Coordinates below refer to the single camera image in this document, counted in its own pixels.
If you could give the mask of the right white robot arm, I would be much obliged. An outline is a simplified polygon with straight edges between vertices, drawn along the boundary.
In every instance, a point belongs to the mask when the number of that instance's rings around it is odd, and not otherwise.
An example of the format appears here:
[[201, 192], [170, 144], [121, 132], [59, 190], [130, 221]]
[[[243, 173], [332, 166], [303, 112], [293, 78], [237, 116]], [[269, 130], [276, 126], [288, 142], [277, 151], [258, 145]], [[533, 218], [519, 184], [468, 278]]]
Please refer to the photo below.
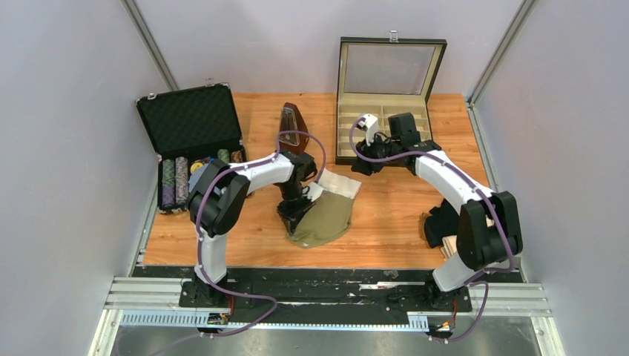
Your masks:
[[352, 143], [357, 159], [353, 171], [379, 172], [388, 162], [402, 162], [415, 176], [428, 182], [458, 215], [456, 252], [433, 273], [423, 292], [432, 309], [452, 302], [453, 291], [470, 285], [482, 274], [511, 272], [523, 250], [518, 206], [508, 191], [495, 192], [463, 172], [436, 142], [422, 140], [410, 113], [389, 118], [390, 133], [379, 128], [370, 113], [359, 116], [349, 132], [363, 131]]

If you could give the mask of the olive green white underwear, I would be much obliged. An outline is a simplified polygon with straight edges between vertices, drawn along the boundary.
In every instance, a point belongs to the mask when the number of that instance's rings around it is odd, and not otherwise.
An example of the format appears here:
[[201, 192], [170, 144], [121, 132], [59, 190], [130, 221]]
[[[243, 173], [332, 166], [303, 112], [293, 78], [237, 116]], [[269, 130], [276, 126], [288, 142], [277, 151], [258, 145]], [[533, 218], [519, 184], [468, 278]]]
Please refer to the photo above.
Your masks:
[[316, 182], [324, 192], [315, 206], [286, 239], [300, 248], [315, 248], [342, 237], [352, 224], [352, 209], [361, 182], [341, 174], [323, 170]]

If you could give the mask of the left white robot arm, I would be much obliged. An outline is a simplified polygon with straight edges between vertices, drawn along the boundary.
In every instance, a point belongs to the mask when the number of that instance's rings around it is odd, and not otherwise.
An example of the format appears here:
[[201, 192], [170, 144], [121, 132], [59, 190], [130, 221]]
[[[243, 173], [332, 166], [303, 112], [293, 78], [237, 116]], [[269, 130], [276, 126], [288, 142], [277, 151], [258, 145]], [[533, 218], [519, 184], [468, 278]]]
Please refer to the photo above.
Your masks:
[[294, 233], [306, 213], [315, 206], [303, 183], [318, 174], [314, 158], [290, 151], [254, 161], [207, 164], [188, 194], [187, 209], [197, 233], [198, 295], [209, 306], [221, 305], [227, 286], [226, 238], [236, 225], [249, 194], [266, 186], [280, 189], [277, 213], [286, 231]]

